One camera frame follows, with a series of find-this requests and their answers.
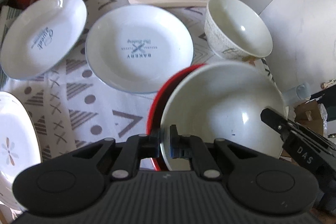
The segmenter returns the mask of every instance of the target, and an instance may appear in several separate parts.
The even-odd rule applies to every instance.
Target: bakery logo
[[[157,50],[157,46],[151,45],[150,39],[127,40],[127,47],[122,47],[122,51],[128,51],[127,59],[151,58],[152,50]]]
[[[48,46],[53,40],[53,30],[46,27],[39,33],[39,35],[35,38],[33,45],[31,48],[33,48],[35,45],[39,48],[39,50],[42,50],[44,46]]]

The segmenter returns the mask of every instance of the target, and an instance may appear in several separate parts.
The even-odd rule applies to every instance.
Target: floral pattern plate
[[[24,169],[41,163],[34,125],[21,102],[10,93],[0,92],[0,201],[20,210],[12,183]]]

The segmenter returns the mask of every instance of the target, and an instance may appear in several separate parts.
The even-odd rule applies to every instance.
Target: white bowl
[[[29,80],[61,61],[76,44],[86,22],[83,0],[39,0],[10,27],[1,49],[5,74]]]
[[[266,107],[285,115],[276,86],[251,65],[225,61],[195,70],[174,90],[162,115],[165,137],[161,151],[167,167],[189,169],[187,160],[169,157],[172,124],[179,135],[196,135],[205,142],[225,138],[279,158],[283,145],[280,135],[260,119]]]
[[[273,49],[263,20],[240,0],[209,0],[204,32],[210,48],[225,59],[263,58]]]
[[[190,66],[194,47],[187,28],[171,13],[150,5],[128,5],[96,21],[85,53],[93,73],[107,85],[151,93]]]

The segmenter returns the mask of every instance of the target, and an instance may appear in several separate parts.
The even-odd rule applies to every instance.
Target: white plate
[[[77,42],[86,22],[83,0],[39,0],[10,27],[0,63],[11,78],[28,80],[50,70]]]
[[[188,75],[165,106],[161,128],[165,130],[161,151],[170,170],[189,170],[189,162],[170,158],[169,126],[179,135],[196,135],[205,142],[225,138],[279,158],[280,135],[260,119],[271,107],[285,115],[277,87],[251,65],[225,61],[206,65]]]
[[[20,210],[12,194],[16,175],[41,163],[35,128],[24,106],[13,95],[0,92],[0,201]]]
[[[107,85],[151,93],[190,66],[193,41],[174,15],[150,5],[128,5],[102,16],[86,38],[86,59]]]

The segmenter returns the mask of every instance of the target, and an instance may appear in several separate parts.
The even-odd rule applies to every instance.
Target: ceramic bowl
[[[205,142],[225,138],[279,158],[283,145],[280,135],[260,119],[266,107],[285,116],[280,92],[254,67],[225,61],[195,70],[177,86],[163,111],[161,152],[167,167],[189,169],[187,160],[169,157],[172,124],[179,135],[196,135]]]
[[[255,60],[268,56],[273,49],[263,20],[240,0],[210,0],[204,32],[210,48],[225,59]]]
[[[173,93],[174,89],[176,89],[177,85],[186,78],[190,73],[194,70],[204,66],[205,64],[192,65],[188,68],[185,68],[178,73],[174,74],[169,78],[167,82],[160,88],[157,92],[157,95],[154,98],[154,101],[149,110],[147,124],[146,124],[146,134],[149,135],[152,130],[159,129],[161,118],[163,114],[163,110],[167,104],[167,101],[170,95]],[[162,157],[158,159],[152,159],[153,166],[155,170],[167,170],[167,166],[164,163]]]

